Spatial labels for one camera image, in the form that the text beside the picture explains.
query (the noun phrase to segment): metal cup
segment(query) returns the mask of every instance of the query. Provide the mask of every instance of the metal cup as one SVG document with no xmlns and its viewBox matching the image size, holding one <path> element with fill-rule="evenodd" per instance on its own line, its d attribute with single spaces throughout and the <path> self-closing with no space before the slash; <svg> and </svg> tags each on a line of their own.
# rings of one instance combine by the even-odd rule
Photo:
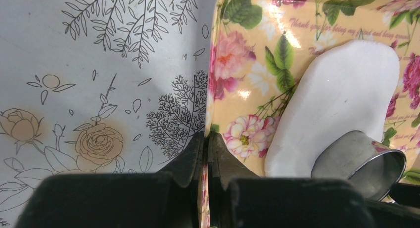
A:
<svg viewBox="0 0 420 228">
<path fill-rule="evenodd" d="M 382 200 L 398 182 L 406 167 L 399 150 L 351 131 L 332 143 L 315 161 L 312 178 L 348 180 L 365 198 Z"/>
</svg>

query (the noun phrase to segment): floral tray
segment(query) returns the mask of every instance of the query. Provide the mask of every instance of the floral tray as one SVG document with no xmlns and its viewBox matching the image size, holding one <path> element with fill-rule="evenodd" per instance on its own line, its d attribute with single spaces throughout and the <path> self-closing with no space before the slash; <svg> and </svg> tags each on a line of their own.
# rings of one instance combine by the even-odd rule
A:
<svg viewBox="0 0 420 228">
<path fill-rule="evenodd" d="M 399 56 L 382 143 L 404 151 L 402 182 L 420 184 L 420 0 L 219 0 L 212 35 L 206 132 L 264 176 L 264 160 L 293 89 L 321 53 L 351 39 Z"/>
</svg>

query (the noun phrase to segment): orange shaded rose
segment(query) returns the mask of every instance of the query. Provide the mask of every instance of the orange shaded rose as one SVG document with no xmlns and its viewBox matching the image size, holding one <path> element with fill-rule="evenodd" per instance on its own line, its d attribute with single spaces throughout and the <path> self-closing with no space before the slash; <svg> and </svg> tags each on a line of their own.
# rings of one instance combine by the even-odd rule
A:
<svg viewBox="0 0 420 228">
<path fill-rule="evenodd" d="M 30 141 L 38 133 L 39 122 L 30 112 L 11 108 L 0 115 L 0 124 L 7 135 L 17 141 Z"/>
<path fill-rule="evenodd" d="M 77 166 L 82 171 L 92 171 L 107 165 L 117 157 L 123 146 L 122 135 L 105 124 L 95 125 L 80 133 L 76 142 Z"/>
</svg>

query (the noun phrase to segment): white dough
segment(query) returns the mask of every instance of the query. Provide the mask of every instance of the white dough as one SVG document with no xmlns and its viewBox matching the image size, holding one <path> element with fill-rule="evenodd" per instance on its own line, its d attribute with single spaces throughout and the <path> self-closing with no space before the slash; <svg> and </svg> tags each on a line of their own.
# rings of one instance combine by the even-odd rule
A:
<svg viewBox="0 0 420 228">
<path fill-rule="evenodd" d="M 349 131 L 381 141 L 399 68 L 395 51 L 374 41 L 350 41 L 317 57 L 278 125 L 266 176 L 310 177 L 318 156 Z"/>
</svg>

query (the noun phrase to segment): flower center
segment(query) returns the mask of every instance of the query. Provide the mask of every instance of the flower center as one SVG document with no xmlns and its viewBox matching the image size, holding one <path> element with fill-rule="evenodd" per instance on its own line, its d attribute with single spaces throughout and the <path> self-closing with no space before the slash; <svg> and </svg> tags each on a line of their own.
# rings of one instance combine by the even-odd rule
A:
<svg viewBox="0 0 420 228">
<path fill-rule="evenodd" d="M 241 135 L 241 138 L 239 140 L 242 142 L 242 145 L 249 145 L 248 136 Z"/>
<path fill-rule="evenodd" d="M 219 61 L 222 62 L 223 64 L 226 64 L 230 60 L 231 57 L 232 57 L 232 53 L 229 53 L 226 56 L 221 56 L 219 58 Z"/>
</svg>

